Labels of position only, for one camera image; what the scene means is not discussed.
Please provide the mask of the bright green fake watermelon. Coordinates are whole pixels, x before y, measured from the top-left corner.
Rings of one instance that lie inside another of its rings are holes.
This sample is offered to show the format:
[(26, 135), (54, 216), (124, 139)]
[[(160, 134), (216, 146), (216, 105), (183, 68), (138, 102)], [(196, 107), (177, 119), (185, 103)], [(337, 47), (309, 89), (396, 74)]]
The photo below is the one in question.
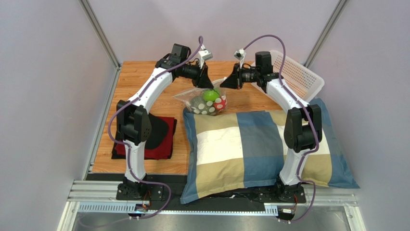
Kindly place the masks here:
[(219, 97), (220, 97), (220, 93), (216, 90), (204, 90), (202, 92), (202, 98), (207, 102), (208, 101), (214, 102)]

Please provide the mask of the clear zip top bag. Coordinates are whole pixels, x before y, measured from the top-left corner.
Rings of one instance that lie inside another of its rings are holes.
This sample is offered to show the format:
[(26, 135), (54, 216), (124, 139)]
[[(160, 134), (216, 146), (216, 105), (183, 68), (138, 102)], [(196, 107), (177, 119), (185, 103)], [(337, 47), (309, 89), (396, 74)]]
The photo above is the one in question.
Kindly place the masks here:
[(182, 102), (193, 114), (216, 116), (228, 109), (226, 89), (220, 86), (225, 79), (213, 81), (213, 89), (191, 88), (173, 98)]

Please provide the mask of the red fake tomato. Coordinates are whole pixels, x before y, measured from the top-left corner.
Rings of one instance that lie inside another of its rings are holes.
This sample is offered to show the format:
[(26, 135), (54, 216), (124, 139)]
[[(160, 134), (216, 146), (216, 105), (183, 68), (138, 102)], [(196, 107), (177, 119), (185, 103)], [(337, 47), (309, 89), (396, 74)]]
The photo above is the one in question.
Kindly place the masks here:
[(218, 111), (224, 110), (227, 107), (226, 96), (216, 98), (213, 105)]

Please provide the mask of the dark green fake melon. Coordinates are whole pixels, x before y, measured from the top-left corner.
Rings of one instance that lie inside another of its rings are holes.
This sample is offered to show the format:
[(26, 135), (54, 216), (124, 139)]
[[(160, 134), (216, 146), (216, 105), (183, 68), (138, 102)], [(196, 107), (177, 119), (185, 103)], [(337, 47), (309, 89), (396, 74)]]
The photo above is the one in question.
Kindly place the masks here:
[(190, 101), (191, 112), (198, 115), (214, 116), (217, 114), (217, 109), (214, 107), (214, 102), (205, 101), (202, 97), (194, 97)]

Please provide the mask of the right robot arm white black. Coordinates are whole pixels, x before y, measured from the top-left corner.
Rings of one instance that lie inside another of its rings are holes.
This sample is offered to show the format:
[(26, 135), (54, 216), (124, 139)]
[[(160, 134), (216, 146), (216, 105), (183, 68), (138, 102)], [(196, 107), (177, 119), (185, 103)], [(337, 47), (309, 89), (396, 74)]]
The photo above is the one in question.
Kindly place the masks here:
[(296, 201), (303, 194), (301, 173), (310, 153), (319, 149), (322, 139), (321, 108), (302, 100), (282, 77), (284, 63), (279, 72), (273, 71), (271, 53), (259, 51), (256, 64), (245, 67), (245, 51), (234, 53), (239, 62), (232, 73), (221, 83), (222, 88), (241, 89), (244, 83), (256, 83), (287, 113), (283, 137), (288, 147), (284, 166), (273, 186), (273, 195), (280, 202)]

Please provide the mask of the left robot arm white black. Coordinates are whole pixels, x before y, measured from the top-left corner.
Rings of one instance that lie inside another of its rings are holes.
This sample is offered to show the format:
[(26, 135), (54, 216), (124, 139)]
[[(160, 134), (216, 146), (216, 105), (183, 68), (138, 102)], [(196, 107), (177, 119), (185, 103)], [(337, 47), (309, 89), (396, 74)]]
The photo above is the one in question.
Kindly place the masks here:
[(143, 87), (127, 101), (117, 103), (116, 120), (118, 143), (126, 150), (127, 167), (123, 182), (118, 185), (118, 200), (142, 200), (152, 189), (162, 184), (146, 180), (144, 166), (145, 145), (152, 133), (149, 112), (159, 95), (178, 77), (190, 79), (196, 88), (211, 89), (206, 61), (212, 53), (201, 45), (195, 53), (187, 46), (174, 44), (171, 53), (156, 62), (152, 75)]

